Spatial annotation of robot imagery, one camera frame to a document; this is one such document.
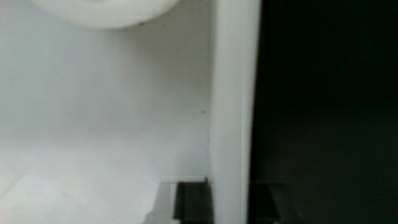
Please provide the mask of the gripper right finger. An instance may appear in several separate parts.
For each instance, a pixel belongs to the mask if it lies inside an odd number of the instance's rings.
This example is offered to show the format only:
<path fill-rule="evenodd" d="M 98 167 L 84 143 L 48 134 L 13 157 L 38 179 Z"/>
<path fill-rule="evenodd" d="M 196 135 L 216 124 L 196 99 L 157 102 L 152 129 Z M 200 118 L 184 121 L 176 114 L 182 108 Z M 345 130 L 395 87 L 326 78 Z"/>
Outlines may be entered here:
<path fill-rule="evenodd" d="M 306 224 L 288 188 L 279 183 L 256 184 L 256 224 Z"/>

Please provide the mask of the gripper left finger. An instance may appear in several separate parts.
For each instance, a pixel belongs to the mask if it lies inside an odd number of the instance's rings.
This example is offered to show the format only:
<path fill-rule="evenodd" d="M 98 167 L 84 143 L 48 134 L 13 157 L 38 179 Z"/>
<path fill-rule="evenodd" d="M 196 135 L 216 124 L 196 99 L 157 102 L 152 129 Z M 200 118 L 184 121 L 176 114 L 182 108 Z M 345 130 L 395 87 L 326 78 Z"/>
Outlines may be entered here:
<path fill-rule="evenodd" d="M 207 182 L 180 182 L 175 216 L 180 224 L 214 224 L 212 190 Z"/>

